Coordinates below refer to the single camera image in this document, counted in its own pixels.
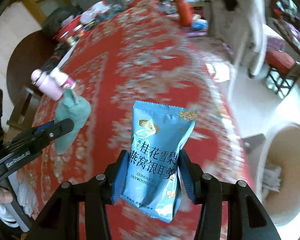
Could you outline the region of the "left gloved hand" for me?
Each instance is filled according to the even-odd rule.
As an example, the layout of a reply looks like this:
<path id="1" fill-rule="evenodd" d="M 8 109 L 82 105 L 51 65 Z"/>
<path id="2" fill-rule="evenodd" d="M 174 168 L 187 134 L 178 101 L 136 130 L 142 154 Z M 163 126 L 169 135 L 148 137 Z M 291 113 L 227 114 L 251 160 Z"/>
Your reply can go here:
<path id="1" fill-rule="evenodd" d="M 15 221 L 5 206 L 5 204 L 10 204 L 12 200 L 13 197 L 10 191 L 0 187 L 0 219 L 7 226 L 17 228 L 19 224 Z"/>

